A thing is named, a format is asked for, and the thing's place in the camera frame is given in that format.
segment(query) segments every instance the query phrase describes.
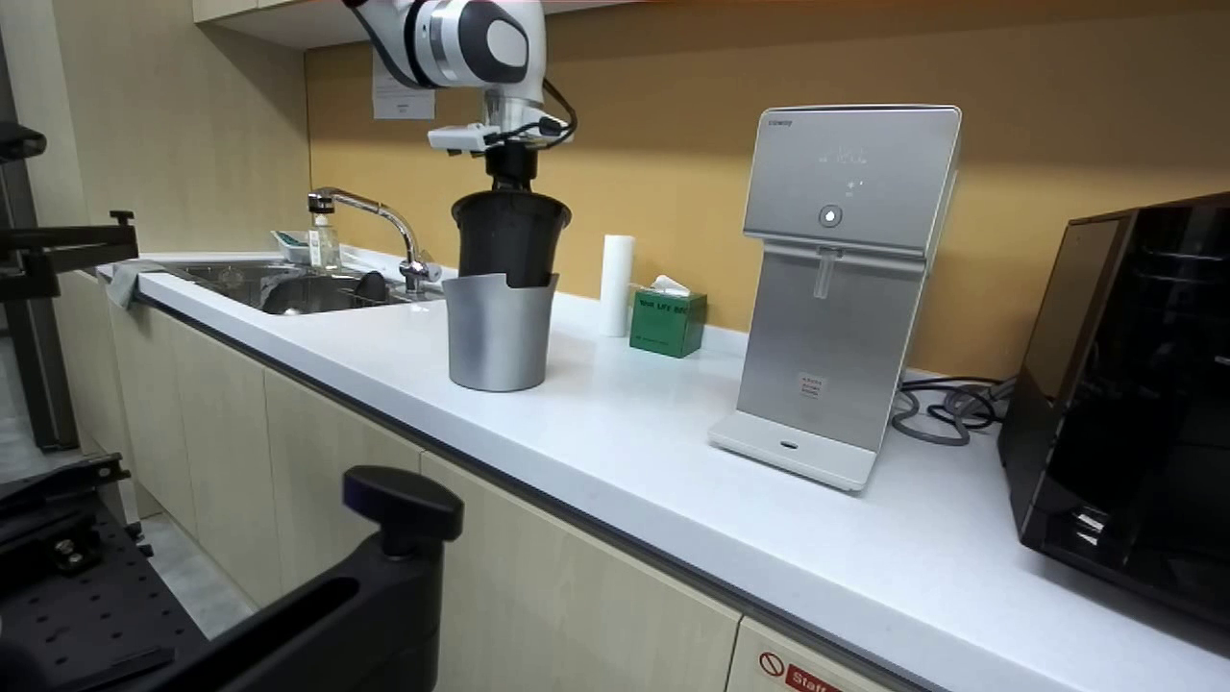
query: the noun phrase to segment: green box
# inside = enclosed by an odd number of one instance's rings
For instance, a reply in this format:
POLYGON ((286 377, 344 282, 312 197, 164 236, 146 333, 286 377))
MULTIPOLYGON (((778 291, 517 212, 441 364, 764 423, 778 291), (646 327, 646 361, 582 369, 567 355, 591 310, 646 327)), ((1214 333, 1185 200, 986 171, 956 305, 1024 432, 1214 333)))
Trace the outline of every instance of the green box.
POLYGON ((700 349, 705 318, 708 318, 705 291, 695 297, 633 291, 632 347, 683 356, 700 349))

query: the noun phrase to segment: white countertop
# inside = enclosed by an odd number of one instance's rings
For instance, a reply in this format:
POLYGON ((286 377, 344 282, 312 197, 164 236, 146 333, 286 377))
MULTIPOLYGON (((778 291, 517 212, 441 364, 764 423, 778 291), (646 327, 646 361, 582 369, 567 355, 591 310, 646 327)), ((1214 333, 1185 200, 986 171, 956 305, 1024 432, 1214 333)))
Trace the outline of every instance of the white countertop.
POLYGON ((1019 547, 991 433, 888 433, 864 495, 708 445, 738 400, 734 329, 676 361, 599 338, 597 305, 559 297, 547 383, 469 391, 447 374, 441 300, 262 314, 168 273, 140 288, 937 687, 1230 687, 1205 632, 1019 547))

